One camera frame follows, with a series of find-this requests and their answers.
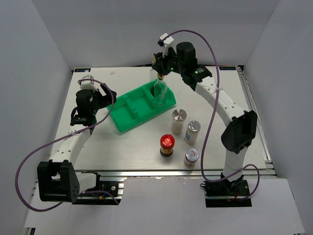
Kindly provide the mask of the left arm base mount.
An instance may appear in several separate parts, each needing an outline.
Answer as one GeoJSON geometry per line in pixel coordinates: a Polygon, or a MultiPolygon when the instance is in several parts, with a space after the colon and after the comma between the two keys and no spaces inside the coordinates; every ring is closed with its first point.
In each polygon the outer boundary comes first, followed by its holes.
{"type": "Polygon", "coordinates": [[[99,172],[96,175],[95,186],[79,194],[74,205],[113,205],[120,203],[125,178],[102,176],[99,172]]]}

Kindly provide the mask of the glass bottle with dark bottom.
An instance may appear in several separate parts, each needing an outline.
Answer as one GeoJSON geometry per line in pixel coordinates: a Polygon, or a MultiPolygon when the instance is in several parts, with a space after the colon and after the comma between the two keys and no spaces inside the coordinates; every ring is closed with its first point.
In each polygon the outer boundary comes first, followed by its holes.
{"type": "Polygon", "coordinates": [[[151,70],[150,70],[150,82],[151,82],[150,92],[151,92],[153,97],[155,97],[154,84],[155,84],[156,80],[157,80],[157,71],[154,70],[153,68],[151,68],[151,70]]]}

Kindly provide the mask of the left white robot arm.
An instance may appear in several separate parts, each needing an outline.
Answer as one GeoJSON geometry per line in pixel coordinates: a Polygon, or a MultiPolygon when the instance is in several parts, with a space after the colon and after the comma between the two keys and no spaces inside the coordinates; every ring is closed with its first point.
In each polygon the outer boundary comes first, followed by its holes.
{"type": "Polygon", "coordinates": [[[88,190],[92,195],[103,191],[100,176],[75,172],[74,165],[96,124],[96,113],[116,102],[116,92],[102,85],[104,95],[93,85],[76,93],[76,107],[71,112],[69,137],[62,141],[57,152],[37,167],[39,195],[42,201],[75,203],[88,190]]]}

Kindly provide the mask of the glass bottle gold black pourer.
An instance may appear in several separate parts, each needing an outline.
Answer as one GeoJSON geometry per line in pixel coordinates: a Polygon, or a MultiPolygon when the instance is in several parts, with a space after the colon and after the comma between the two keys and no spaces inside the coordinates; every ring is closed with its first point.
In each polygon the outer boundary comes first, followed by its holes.
{"type": "Polygon", "coordinates": [[[165,96],[167,93],[167,84],[164,81],[164,76],[157,74],[157,81],[154,84],[154,96],[159,105],[165,103],[165,96]]]}

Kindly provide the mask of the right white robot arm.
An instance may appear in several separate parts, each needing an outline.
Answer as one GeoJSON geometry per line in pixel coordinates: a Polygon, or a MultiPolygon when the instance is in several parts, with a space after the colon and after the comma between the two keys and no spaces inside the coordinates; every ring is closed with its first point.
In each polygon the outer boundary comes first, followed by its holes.
{"type": "Polygon", "coordinates": [[[182,42],[172,48],[170,43],[159,41],[162,52],[154,55],[152,68],[159,75],[175,72],[193,91],[203,97],[218,114],[225,125],[221,141],[226,157],[221,178],[208,181],[205,187],[216,195],[237,194],[243,185],[243,164],[246,152],[256,135],[257,114],[237,105],[218,85],[212,73],[198,65],[196,50],[192,43],[182,42]]]}

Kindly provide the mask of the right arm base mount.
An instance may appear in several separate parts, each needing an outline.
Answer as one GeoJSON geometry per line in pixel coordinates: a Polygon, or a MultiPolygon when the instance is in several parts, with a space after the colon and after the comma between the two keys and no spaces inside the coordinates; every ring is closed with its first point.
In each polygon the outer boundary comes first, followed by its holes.
{"type": "Polygon", "coordinates": [[[244,199],[250,194],[247,180],[230,191],[223,186],[224,181],[209,183],[204,181],[200,187],[204,190],[205,206],[207,208],[244,208],[252,207],[250,198],[244,199]]]}

